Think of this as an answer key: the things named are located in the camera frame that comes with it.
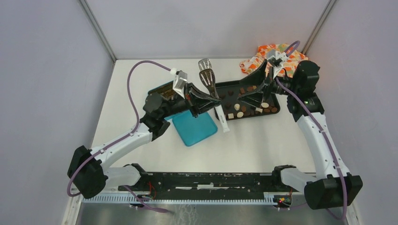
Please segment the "steel tongs with white handle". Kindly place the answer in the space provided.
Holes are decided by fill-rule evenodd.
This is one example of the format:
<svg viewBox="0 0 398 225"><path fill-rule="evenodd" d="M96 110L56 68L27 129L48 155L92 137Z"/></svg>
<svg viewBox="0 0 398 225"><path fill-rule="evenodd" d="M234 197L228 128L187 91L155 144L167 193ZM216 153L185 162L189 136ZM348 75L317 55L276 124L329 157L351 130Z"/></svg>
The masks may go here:
<svg viewBox="0 0 398 225"><path fill-rule="evenodd" d="M216 91L215 86L215 74L212 69L212 64L209 59L201 59L198 61L199 67L199 78L202 84L208 89L209 94L214 98L219 98L218 93ZM230 131L229 126L227 124L226 117L224 115L224 111L222 109L222 105L218 105L215 107L215 112L217 113L219 122L221 123L222 129L224 133Z"/></svg>

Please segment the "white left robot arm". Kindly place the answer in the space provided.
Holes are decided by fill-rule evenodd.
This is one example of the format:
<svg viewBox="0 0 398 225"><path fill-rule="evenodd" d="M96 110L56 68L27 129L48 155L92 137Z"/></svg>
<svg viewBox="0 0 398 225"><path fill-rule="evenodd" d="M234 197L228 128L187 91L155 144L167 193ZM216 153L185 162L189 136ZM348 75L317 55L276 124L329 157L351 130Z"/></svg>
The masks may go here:
<svg viewBox="0 0 398 225"><path fill-rule="evenodd" d="M144 190L147 186L146 176L132 165L113 167L113 164L133 150L161 137L170 126L167 117L189 111L196 118L222 102L214 86L211 86L208 94L193 83L172 91L171 97L157 92L149 93L143 106L144 116L124 134L92 149L83 145L75 149L67 171L68 196L82 195L90 199L107 187L122 185L131 186L136 191Z"/></svg>

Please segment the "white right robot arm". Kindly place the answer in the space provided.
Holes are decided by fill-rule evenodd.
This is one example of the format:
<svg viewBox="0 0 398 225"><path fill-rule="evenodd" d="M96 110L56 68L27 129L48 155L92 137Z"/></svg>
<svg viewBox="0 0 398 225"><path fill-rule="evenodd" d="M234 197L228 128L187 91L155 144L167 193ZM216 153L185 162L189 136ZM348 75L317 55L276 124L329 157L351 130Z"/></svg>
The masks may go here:
<svg viewBox="0 0 398 225"><path fill-rule="evenodd" d="M293 165L274 168L271 186L276 191L291 187L304 194L313 209L347 208L363 187L360 176L352 175L341 159L326 123L324 108L315 93L320 67L309 60L301 61L292 77L278 77L276 67L263 62L258 69L240 80L240 84L254 90L242 94L238 100L260 106L273 94L286 95L287 107L303 133L310 149L315 176L301 172Z"/></svg>

